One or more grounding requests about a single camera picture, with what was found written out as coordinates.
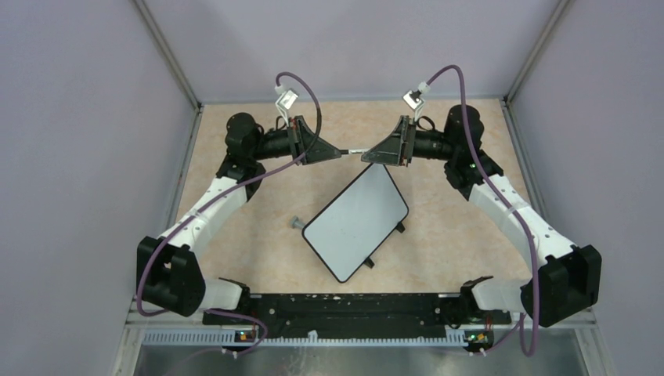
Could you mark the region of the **white board with black frame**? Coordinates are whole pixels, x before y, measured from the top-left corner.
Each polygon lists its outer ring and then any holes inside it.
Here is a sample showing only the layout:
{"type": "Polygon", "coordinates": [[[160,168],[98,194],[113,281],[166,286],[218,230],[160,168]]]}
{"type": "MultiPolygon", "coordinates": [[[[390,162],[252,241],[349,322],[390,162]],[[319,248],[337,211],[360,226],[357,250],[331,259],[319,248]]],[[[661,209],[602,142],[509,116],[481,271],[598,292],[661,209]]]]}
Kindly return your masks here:
{"type": "Polygon", "coordinates": [[[386,166],[369,164],[301,229],[334,279],[346,283],[395,231],[410,208],[386,166]]]}

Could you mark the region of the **black and white marker pen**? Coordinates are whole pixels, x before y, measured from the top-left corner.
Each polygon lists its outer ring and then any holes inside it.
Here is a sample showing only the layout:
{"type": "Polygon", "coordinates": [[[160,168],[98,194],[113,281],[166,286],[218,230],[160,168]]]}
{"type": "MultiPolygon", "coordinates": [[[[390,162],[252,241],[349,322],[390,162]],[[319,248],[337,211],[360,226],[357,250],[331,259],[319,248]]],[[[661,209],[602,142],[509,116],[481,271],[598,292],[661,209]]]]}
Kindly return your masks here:
{"type": "Polygon", "coordinates": [[[340,153],[342,155],[364,154],[368,150],[369,149],[343,149],[343,150],[340,150],[340,153]]]}

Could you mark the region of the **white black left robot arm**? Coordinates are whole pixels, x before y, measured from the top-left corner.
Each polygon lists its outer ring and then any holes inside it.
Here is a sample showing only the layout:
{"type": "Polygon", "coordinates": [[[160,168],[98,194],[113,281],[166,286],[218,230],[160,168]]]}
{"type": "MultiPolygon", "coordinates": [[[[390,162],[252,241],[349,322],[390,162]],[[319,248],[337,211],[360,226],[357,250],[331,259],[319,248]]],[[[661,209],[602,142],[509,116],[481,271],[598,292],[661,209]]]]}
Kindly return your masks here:
{"type": "Polygon", "coordinates": [[[311,130],[301,116],[269,131],[248,113],[234,114],[226,124],[226,156],[202,197],[159,237],[144,237],[137,247],[136,304],[144,315],[172,312],[191,316],[198,309],[221,309],[233,324],[251,314],[242,297],[244,285],[204,277],[198,259],[231,215],[274,175],[262,161],[291,156],[310,165],[341,157],[342,152],[311,130]],[[146,311],[151,304],[155,310],[146,311]]]}

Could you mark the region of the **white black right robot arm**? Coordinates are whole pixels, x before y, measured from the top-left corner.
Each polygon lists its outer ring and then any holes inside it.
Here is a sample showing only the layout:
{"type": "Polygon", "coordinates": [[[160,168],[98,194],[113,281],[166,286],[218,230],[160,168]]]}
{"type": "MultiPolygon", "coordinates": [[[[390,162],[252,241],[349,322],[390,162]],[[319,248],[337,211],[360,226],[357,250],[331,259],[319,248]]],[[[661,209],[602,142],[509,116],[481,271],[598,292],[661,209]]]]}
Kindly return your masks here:
{"type": "Polygon", "coordinates": [[[415,120],[402,116],[391,134],[361,159],[391,166],[407,166],[415,157],[444,161],[451,187],[492,220],[532,274],[526,280],[469,280],[460,289],[460,315],[479,323],[490,311],[501,310],[550,327],[597,303],[601,254],[590,244],[579,246],[561,235],[520,196],[482,150],[484,130],[480,113],[461,104],[449,110],[443,130],[420,130],[415,120]]]}

